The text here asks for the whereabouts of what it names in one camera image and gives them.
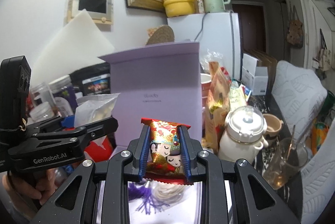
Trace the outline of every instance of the hanging bag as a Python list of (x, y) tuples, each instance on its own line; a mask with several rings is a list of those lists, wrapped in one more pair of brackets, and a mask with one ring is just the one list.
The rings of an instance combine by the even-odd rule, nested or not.
[(296, 7), (291, 7), (290, 3), (290, 12), (289, 12), (289, 28), (286, 35), (286, 41), (290, 44), (291, 47), (300, 49), (304, 46), (304, 31), (303, 23), (299, 20)]
[(331, 68), (331, 59), (332, 54), (329, 49), (327, 49), (326, 40), (323, 36), (322, 29), (320, 29), (321, 33), (321, 49), (320, 49), (320, 56), (319, 56), (319, 67), (321, 71), (327, 71)]

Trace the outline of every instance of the yellow pot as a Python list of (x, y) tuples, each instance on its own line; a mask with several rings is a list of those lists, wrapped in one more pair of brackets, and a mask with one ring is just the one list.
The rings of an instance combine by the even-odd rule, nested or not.
[(167, 17), (193, 14), (195, 0), (163, 0)]

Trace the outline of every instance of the brown door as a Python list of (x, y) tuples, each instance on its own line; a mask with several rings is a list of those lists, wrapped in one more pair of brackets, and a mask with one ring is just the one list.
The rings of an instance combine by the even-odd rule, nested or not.
[(243, 49), (266, 52), (264, 12), (262, 6), (233, 4), (232, 9), (238, 13)]

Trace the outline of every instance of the silver screw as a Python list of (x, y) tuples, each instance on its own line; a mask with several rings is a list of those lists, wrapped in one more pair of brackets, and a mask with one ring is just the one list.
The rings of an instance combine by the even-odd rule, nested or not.
[(91, 160), (85, 160), (85, 161), (83, 161), (83, 166), (85, 166), (85, 167), (89, 167), (92, 164), (93, 164), (93, 162)]
[(121, 152), (121, 156), (122, 157), (128, 157), (130, 155), (130, 151), (129, 150), (124, 150)]
[(244, 160), (244, 159), (240, 159), (237, 161), (237, 164), (240, 165), (240, 166), (246, 166), (248, 163), (247, 160)]
[(202, 150), (201, 152), (199, 152), (199, 155), (201, 157), (207, 157), (209, 155), (209, 152), (207, 150)]

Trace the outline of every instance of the human hand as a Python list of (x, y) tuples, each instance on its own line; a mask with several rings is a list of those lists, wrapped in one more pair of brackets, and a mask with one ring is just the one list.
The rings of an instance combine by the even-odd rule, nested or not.
[(55, 192), (54, 169), (48, 169), (46, 176), (37, 180), (35, 188), (19, 177), (11, 175), (11, 179), (15, 189), (11, 187), (7, 175), (2, 177), (2, 184), (13, 202), (14, 207), (28, 219), (32, 219), (36, 211), (30, 208), (17, 193), (34, 200), (39, 200), (40, 204), (43, 205)]

